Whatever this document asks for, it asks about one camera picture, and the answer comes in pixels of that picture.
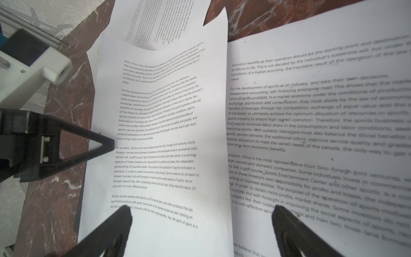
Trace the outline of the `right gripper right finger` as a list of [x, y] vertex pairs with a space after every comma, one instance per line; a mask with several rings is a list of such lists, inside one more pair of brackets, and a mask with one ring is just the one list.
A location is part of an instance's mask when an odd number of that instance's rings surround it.
[[342, 257], [285, 207], [277, 205], [271, 219], [282, 257]]

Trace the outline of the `blue folder black inside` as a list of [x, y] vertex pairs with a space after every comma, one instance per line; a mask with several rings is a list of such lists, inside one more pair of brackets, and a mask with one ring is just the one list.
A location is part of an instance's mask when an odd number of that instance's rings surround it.
[[82, 176], [81, 176], [81, 179], [79, 180], [79, 182], [81, 183], [81, 185], [80, 185], [80, 196], [79, 196], [79, 200], [78, 200], [76, 218], [75, 218], [74, 226], [73, 226], [73, 231], [77, 234], [79, 233], [79, 227], [80, 227], [81, 209], [82, 209], [83, 192], [84, 192], [83, 184], [84, 184], [85, 175], [86, 175], [86, 167], [87, 167], [87, 162], [84, 162], [82, 172], [81, 172]]

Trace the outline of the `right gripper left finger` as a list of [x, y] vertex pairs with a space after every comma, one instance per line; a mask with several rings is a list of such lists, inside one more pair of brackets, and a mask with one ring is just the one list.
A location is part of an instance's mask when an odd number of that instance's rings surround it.
[[122, 257], [132, 225], [130, 207], [121, 206], [66, 257]]

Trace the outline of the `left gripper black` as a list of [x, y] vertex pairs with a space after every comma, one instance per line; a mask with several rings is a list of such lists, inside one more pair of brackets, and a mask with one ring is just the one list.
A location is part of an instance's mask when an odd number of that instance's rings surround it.
[[[1, 109], [1, 182], [17, 174], [22, 163], [22, 136], [13, 131], [14, 114]], [[21, 182], [45, 179], [115, 148], [113, 139], [32, 111], [18, 111], [17, 125], [26, 140], [17, 176]]]

